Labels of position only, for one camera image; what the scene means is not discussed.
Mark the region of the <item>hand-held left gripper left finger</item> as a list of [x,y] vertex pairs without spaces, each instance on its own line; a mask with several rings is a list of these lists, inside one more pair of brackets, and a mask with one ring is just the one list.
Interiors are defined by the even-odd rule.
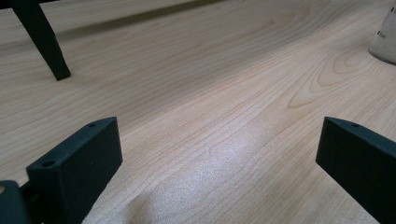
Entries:
[[121,164],[117,119],[85,125],[26,168],[34,221],[81,224]]

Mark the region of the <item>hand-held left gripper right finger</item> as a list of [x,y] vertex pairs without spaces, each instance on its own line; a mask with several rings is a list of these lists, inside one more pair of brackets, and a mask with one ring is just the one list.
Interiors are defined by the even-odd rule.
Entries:
[[396,224],[396,142],[327,117],[316,163],[380,224]]

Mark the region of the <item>beige measuring cup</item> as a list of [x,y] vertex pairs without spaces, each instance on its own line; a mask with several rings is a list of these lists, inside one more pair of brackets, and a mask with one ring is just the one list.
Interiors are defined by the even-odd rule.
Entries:
[[396,65],[396,3],[389,10],[368,51],[378,60]]

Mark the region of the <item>black stand leg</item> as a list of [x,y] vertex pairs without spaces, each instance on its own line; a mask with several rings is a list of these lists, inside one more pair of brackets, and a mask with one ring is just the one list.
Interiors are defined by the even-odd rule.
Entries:
[[57,0],[0,0],[0,10],[11,8],[57,80],[71,76],[56,35],[41,4]]

